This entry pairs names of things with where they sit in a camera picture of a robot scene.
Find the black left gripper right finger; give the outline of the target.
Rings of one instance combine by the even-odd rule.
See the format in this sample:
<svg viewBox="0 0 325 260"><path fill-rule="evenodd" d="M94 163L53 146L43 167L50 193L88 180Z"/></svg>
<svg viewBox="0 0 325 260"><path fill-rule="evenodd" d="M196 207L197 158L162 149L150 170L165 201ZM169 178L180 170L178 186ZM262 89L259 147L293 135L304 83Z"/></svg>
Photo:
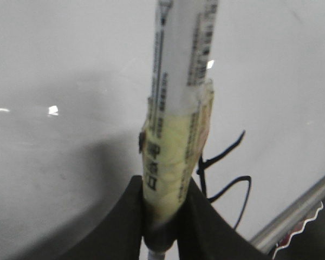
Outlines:
<svg viewBox="0 0 325 260"><path fill-rule="evenodd" d="M180 259L269 259L238 234L212 207L194 180L177 222Z"/></svg>

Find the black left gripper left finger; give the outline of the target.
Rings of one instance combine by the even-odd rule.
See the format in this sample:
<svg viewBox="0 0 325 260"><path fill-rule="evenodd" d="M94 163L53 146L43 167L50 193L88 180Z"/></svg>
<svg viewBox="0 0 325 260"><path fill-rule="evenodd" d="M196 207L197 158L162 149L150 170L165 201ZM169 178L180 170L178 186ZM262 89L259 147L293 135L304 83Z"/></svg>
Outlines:
<svg viewBox="0 0 325 260"><path fill-rule="evenodd" d="M139 259L143 218L142 177L135 175L105 219L59 259Z"/></svg>

